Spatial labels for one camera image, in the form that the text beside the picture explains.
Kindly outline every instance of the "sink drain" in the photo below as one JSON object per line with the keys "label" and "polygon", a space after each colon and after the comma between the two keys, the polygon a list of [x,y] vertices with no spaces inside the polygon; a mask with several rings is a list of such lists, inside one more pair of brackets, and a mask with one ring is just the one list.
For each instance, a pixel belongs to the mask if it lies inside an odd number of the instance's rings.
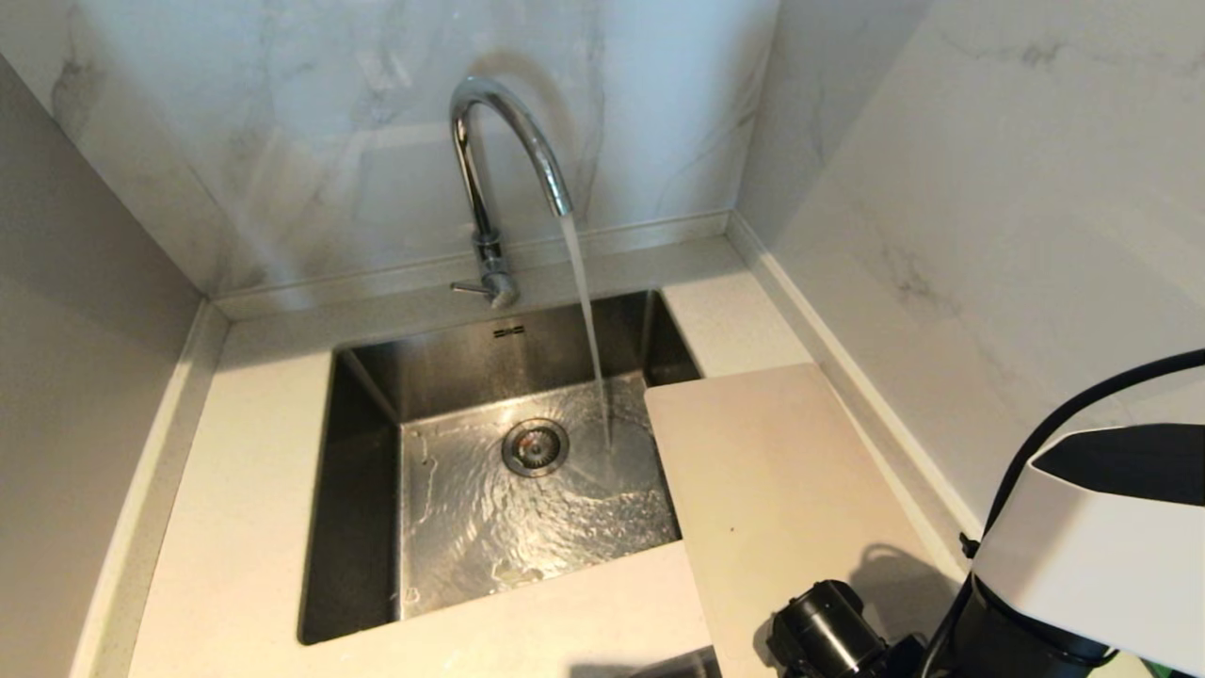
{"label": "sink drain", "polygon": [[527,478],[557,471],[568,456],[569,435],[551,419],[521,421],[502,440],[506,468]]}

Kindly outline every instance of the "faucet lever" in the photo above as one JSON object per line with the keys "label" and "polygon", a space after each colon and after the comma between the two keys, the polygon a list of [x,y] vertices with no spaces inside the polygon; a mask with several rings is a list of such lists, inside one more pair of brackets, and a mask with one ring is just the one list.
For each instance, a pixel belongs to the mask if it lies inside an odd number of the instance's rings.
{"label": "faucet lever", "polygon": [[494,293],[494,290],[490,289],[489,287],[486,287],[484,284],[475,284],[472,282],[453,282],[452,283],[452,290],[453,291],[472,291],[475,294],[483,294],[486,296],[488,296],[488,295],[490,295],[490,294]]}

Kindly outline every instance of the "marble wall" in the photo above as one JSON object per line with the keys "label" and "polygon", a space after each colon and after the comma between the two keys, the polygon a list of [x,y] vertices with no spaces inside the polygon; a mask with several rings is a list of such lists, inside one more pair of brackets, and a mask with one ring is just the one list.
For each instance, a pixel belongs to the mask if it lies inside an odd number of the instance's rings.
{"label": "marble wall", "polygon": [[[1205,4],[784,0],[737,210],[980,519],[1205,346]],[[1205,420],[1205,376],[1083,425]]]}
{"label": "marble wall", "polygon": [[[778,0],[13,0],[0,52],[211,295],[469,250],[447,130],[466,75],[511,86],[580,228],[733,206]],[[486,124],[511,242],[554,237]]]}

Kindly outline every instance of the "undermount sink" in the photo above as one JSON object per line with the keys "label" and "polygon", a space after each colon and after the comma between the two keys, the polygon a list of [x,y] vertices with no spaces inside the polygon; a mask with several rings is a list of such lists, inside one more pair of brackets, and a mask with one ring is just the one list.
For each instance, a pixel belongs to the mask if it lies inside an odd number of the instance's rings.
{"label": "undermount sink", "polygon": [[312,644],[678,540],[643,393],[699,379],[660,294],[336,352],[300,641]]}

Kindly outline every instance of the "faucet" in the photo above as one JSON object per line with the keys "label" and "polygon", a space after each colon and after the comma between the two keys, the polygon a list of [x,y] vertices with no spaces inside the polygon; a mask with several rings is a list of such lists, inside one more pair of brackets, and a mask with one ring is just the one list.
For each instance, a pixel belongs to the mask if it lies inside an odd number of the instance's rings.
{"label": "faucet", "polygon": [[486,213],[486,201],[481,194],[477,165],[474,161],[472,145],[470,143],[469,112],[475,104],[484,104],[493,108],[518,135],[528,157],[531,158],[531,164],[535,165],[536,176],[540,178],[543,195],[547,197],[553,214],[568,216],[574,211],[574,205],[569,200],[569,188],[565,185],[565,178],[560,175],[557,158],[552,154],[548,140],[543,137],[535,118],[531,117],[531,111],[510,89],[494,79],[466,77],[457,86],[455,92],[452,93],[449,106],[452,140],[455,141],[455,154],[460,160],[464,188],[469,193],[469,207],[472,208],[472,218],[477,224],[477,229],[472,234],[472,246],[477,253],[481,284],[453,282],[452,289],[483,294],[489,299],[490,306],[505,308],[518,299],[519,290],[507,270],[506,258],[502,255],[501,234],[489,222],[489,214]]}

